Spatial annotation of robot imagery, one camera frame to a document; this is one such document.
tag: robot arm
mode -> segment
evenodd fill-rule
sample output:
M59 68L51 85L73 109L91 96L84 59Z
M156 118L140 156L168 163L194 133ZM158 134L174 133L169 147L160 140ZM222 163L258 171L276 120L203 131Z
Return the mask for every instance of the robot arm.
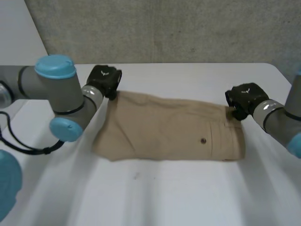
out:
M100 107L113 100L121 71L106 65L93 68L80 88L72 60L63 55L42 57L35 66L0 66L0 108L18 99L48 100L55 114L50 130L64 142L77 140Z
M232 113L238 120L249 114L291 154L301 158L301 74L298 74L285 106L268 95L255 83L242 84L226 92Z

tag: gray wall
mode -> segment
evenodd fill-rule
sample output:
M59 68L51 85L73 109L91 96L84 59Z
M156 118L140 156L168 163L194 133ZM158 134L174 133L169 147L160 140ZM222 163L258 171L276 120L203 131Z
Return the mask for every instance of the gray wall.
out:
M301 67L300 0L25 0L50 54L76 63Z

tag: light blue joint cap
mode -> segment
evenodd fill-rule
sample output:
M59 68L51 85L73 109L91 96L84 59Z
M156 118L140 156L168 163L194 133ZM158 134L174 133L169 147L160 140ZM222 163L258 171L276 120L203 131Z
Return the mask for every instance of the light blue joint cap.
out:
M291 154L301 159L301 133L295 135L288 143L286 148Z
M22 187L22 171L15 157L0 150L0 222L12 210Z
M78 123L60 117L51 120L49 128L55 137L64 142L76 141L83 133Z
M37 61L34 70L48 79L68 79L76 74L73 61L65 55L44 56Z

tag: folded pants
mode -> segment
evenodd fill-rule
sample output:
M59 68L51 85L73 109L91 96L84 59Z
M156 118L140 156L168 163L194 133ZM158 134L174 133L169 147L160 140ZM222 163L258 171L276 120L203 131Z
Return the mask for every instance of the folded pants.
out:
M108 102L93 151L111 161L244 158L239 121L227 106L120 91Z

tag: white table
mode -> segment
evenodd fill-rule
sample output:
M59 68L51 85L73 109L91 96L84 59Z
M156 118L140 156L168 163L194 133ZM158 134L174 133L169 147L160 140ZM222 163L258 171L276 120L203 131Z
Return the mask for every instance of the white table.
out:
M234 85L255 82L281 103L291 86L269 64L115 66L123 71L120 90L224 105ZM81 85L92 67L77 65ZM50 155L11 151L24 184L1 226L300 225L301 161L252 118L243 121L247 151L239 162L109 162L90 151L105 110L103 104L79 141ZM45 147L55 142L52 117L47 101L28 101L12 126L27 144Z

